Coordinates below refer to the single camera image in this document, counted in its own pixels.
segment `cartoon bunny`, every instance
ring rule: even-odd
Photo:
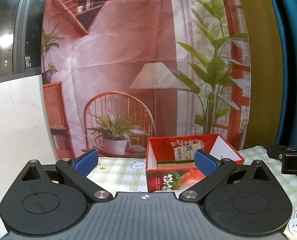
[[[295,211],[294,217],[291,216],[289,222],[289,231],[292,235],[295,235],[297,233],[297,211]]]
[[[134,171],[137,171],[137,170],[140,170],[140,169],[145,170],[145,160],[141,160],[139,162],[137,160],[131,160],[131,163],[133,164],[132,169]]]

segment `green and white plaid pattern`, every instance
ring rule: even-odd
[[[147,192],[145,168],[132,169],[131,161],[141,160],[143,159],[99,157],[98,162],[106,165],[105,169],[98,165],[87,178],[108,190],[113,196],[118,191]]]
[[[244,164],[251,164],[253,160],[263,160],[266,163],[287,193],[293,206],[292,216],[294,216],[295,211],[297,211],[297,176],[282,174],[282,163],[280,161],[270,159],[266,154],[266,150],[261,146],[242,150],[239,151],[239,153],[245,158]],[[285,229],[284,234],[290,240],[297,240],[297,233],[292,235],[288,226]]]

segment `ribbed gray surface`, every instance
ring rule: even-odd
[[[192,203],[174,193],[119,193],[113,201],[92,206],[83,221],[53,236],[23,237],[10,233],[2,240],[252,240],[214,227]],[[261,238],[286,240],[283,234]]]

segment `lampshade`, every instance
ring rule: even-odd
[[[178,88],[187,89],[184,84],[162,63],[146,63],[134,79],[130,88],[133,89],[156,89]]]

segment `fluorescent light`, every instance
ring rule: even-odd
[[[0,37],[1,48],[7,48],[13,44],[13,34],[5,34]]]

